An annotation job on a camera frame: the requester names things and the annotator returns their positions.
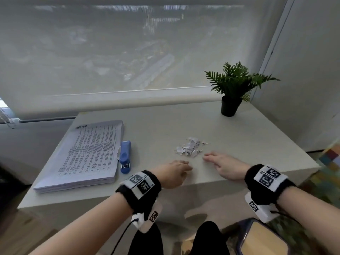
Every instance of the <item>person's left arm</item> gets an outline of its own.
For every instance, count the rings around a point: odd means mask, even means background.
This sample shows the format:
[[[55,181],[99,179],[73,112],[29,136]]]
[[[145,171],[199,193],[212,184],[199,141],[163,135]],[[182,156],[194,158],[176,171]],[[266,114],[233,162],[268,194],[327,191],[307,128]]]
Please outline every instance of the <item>person's left arm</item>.
[[[164,188],[180,186],[192,170],[186,161],[174,161],[152,170]],[[115,193],[70,223],[30,255],[94,255],[133,213],[125,197]]]

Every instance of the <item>potted plant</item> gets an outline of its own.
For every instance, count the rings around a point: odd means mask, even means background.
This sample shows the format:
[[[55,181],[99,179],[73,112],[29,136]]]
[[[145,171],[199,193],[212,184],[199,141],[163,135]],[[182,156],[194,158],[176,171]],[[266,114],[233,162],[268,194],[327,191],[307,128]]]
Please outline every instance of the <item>potted plant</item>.
[[[211,90],[224,94],[222,97],[221,113],[225,116],[234,116],[242,100],[250,101],[249,91],[266,81],[279,79],[263,74],[249,74],[248,68],[241,64],[224,63],[223,72],[204,71],[209,83],[214,86]]]

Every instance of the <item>black wristband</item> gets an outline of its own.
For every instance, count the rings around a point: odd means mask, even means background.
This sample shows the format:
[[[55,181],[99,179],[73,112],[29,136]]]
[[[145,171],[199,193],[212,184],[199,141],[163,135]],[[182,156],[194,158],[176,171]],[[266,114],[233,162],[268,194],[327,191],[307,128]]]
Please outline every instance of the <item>black wristband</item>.
[[[269,205],[270,203],[276,204],[278,197],[286,188],[296,185],[292,181],[285,179],[284,181],[282,181],[282,183],[280,183],[275,191],[270,190],[263,184],[254,180],[254,177],[257,175],[258,171],[260,171],[263,167],[264,165],[262,164],[250,167],[245,175],[244,181],[247,184],[248,189],[252,193],[251,197],[253,201],[257,205]]]
[[[140,180],[136,183],[136,188],[140,188],[142,184],[146,184],[147,190],[143,193],[143,196],[138,199],[135,194],[133,193],[132,189],[126,187],[124,184],[119,186],[116,192],[120,192],[125,197],[126,201],[133,209],[134,214],[136,213],[144,213],[144,218],[148,218],[150,211],[152,209],[153,204],[156,201],[156,198],[159,192],[162,190],[159,180],[157,177],[149,171],[142,171],[142,173],[146,174],[150,177],[151,181],[153,182],[154,186],[150,187],[147,182],[144,180]]]

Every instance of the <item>wristband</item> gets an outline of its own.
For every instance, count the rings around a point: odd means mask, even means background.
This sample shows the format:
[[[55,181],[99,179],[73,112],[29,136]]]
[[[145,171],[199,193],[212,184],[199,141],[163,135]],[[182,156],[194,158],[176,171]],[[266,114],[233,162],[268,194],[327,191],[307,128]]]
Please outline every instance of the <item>wristband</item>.
[[[251,198],[258,205],[276,204],[278,197],[286,188],[296,186],[271,165],[262,164],[250,167],[244,181],[251,192]]]
[[[146,221],[161,190],[157,177],[145,170],[123,181],[116,192],[123,194],[134,214],[144,213]]]

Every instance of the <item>pile of paper scraps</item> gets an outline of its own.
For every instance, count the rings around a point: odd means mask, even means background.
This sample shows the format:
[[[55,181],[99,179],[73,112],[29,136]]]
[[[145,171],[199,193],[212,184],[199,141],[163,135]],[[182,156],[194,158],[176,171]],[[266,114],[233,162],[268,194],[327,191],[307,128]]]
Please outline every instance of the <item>pile of paper scraps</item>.
[[[189,142],[182,145],[181,147],[176,148],[176,153],[182,155],[185,154],[186,156],[195,157],[199,153],[203,152],[203,150],[198,149],[201,142],[198,140],[198,138],[189,137]]]

